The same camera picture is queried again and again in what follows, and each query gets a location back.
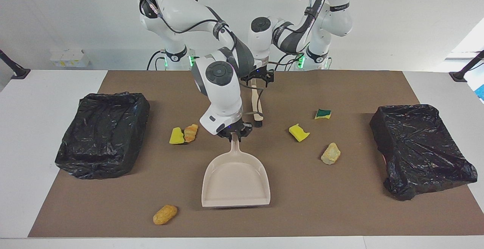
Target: dustpan handle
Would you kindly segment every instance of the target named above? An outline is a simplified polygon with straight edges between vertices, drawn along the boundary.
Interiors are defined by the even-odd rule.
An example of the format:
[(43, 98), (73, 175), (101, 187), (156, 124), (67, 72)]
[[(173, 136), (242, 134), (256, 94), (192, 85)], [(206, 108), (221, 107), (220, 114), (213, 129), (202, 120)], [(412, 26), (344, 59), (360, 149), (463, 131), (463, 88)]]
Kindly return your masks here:
[(230, 151), (231, 152), (240, 152), (239, 138), (237, 137), (237, 134), (235, 134), (235, 133), (232, 133), (232, 142), (230, 143)]

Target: white table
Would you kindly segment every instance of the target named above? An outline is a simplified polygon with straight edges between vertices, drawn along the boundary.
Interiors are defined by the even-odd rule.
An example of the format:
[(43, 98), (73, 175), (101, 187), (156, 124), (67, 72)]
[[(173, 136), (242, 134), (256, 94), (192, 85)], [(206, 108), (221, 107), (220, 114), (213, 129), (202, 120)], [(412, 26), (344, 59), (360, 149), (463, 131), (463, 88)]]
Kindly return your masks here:
[[(0, 248), (482, 249), (484, 236), (265, 238), (27, 238), (57, 175), (54, 157), (78, 100), (106, 71), (33, 70), (0, 92)], [(484, 105), (447, 73), (404, 72), (420, 103), (439, 109), (464, 156), (484, 173)], [(484, 182), (469, 188), (481, 209)]]

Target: dustpan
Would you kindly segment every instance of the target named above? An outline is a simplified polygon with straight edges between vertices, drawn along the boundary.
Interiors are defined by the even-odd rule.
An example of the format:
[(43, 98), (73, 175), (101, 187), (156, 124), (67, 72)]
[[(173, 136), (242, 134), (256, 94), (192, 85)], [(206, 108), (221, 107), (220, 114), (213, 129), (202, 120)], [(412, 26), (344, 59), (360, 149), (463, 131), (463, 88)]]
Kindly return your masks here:
[(264, 165), (255, 156), (241, 152), (233, 135), (230, 151), (213, 159), (205, 171), (202, 206), (263, 206), (270, 201)]

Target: black stand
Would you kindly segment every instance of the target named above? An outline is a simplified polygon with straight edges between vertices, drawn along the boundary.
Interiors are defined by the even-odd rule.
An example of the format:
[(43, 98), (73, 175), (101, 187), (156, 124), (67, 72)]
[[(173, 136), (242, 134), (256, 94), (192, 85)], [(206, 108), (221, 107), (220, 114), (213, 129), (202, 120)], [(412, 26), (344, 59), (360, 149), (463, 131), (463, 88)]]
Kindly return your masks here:
[(249, 73), (249, 75), (241, 77), (240, 79), (245, 82), (246, 85), (249, 85), (249, 81), (252, 79), (262, 79), (267, 84), (270, 82), (274, 82), (274, 70), (267, 70), (267, 65), (257, 68)]
[(242, 118), (240, 118), (240, 120), (218, 132), (217, 135), (221, 138), (228, 138), (228, 141), (232, 142), (232, 133), (235, 133), (240, 142), (242, 137), (248, 136), (250, 132), (252, 132), (252, 124), (244, 123)]
[(0, 59), (2, 59), (7, 66), (9, 66), (13, 71), (11, 79), (24, 79), (30, 72), (29, 68), (23, 68), (21, 65), (15, 63), (10, 59), (1, 49), (0, 49)]
[(464, 75), (466, 72), (468, 72), (471, 68), (473, 68), (479, 61), (481, 61), (484, 58), (484, 51), (481, 51), (474, 59), (470, 60), (470, 62), (465, 65), (465, 67), (462, 68), (462, 70), (458, 72), (449, 72), (451, 75), (452, 79), (456, 82), (467, 82), (464, 79)]

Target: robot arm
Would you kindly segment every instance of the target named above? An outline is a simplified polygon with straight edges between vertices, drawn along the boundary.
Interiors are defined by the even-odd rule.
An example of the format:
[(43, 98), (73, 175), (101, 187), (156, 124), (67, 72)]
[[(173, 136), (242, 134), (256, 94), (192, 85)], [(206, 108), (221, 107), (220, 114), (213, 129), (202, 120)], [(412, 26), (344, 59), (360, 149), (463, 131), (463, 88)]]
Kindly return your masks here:
[(148, 18), (162, 21), (174, 33), (173, 37), (189, 31), (206, 31), (221, 42), (222, 48), (197, 59), (192, 68), (197, 87), (211, 101), (200, 123), (211, 134), (221, 137), (231, 139), (232, 132), (239, 139), (247, 136), (252, 126), (242, 121), (238, 78), (255, 69), (249, 48), (215, 11), (196, 0), (140, 0), (140, 11)]
[(347, 8), (349, 0), (328, 0), (321, 15), (315, 23), (311, 42), (306, 49), (307, 58), (303, 70), (316, 70), (321, 68), (326, 59), (331, 43), (331, 34), (346, 36), (353, 27), (353, 22)]
[(271, 44), (287, 54), (302, 52), (324, 3), (325, 0), (309, 0), (309, 6), (298, 26), (275, 17), (254, 19), (249, 30), (249, 47), (254, 58), (260, 60), (263, 67), (267, 65)]
[(165, 60), (168, 63), (166, 70), (186, 70), (190, 67), (190, 59), (186, 57), (188, 48), (180, 34), (172, 32), (159, 19), (151, 19), (140, 14), (140, 22), (147, 30), (156, 33), (164, 41), (164, 52), (167, 56)]

